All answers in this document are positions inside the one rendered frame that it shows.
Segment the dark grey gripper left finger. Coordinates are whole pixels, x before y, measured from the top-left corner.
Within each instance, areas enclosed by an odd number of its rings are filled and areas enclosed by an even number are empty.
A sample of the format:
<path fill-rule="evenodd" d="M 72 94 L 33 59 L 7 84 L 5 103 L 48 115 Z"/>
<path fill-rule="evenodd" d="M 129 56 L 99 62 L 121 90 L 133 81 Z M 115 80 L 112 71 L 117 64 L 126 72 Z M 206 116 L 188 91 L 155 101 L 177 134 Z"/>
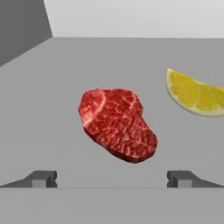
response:
<path fill-rule="evenodd" d="M 1 185 L 1 188 L 6 187 L 22 187 L 22 188 L 56 188 L 57 183 L 56 171 L 33 171 L 27 177 Z"/>

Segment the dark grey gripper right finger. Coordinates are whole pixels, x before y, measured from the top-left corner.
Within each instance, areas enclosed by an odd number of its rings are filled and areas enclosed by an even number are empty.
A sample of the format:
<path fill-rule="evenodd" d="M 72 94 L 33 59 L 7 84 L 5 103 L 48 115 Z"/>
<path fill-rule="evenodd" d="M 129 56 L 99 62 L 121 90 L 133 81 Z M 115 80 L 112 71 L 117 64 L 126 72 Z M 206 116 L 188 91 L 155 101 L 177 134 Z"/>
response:
<path fill-rule="evenodd" d="M 177 188 L 215 188 L 222 187 L 219 184 L 204 180 L 193 174 L 191 171 L 168 171 L 168 187 Z"/>

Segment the yellow lemon wedge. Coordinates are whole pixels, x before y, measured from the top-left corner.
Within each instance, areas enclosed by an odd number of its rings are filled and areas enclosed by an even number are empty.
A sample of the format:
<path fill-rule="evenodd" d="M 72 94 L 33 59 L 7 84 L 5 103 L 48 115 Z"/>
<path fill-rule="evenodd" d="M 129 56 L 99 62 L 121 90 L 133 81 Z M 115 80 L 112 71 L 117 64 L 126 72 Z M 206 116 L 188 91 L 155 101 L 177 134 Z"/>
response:
<path fill-rule="evenodd" d="M 224 89 L 202 83 L 170 68 L 165 75 L 170 97 L 183 109 L 199 116 L 224 116 Z"/>

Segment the red marbled raw steak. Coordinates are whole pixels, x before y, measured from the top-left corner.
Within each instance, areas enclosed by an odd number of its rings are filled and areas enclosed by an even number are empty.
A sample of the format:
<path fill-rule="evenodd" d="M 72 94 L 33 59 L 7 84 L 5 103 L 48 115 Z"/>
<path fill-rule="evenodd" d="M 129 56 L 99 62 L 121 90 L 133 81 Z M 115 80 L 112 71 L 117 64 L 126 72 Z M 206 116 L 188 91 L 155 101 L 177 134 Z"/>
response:
<path fill-rule="evenodd" d="M 78 107 L 87 135 L 113 156 L 134 164 L 151 158 L 158 146 L 143 110 L 134 92 L 119 88 L 88 90 Z"/>

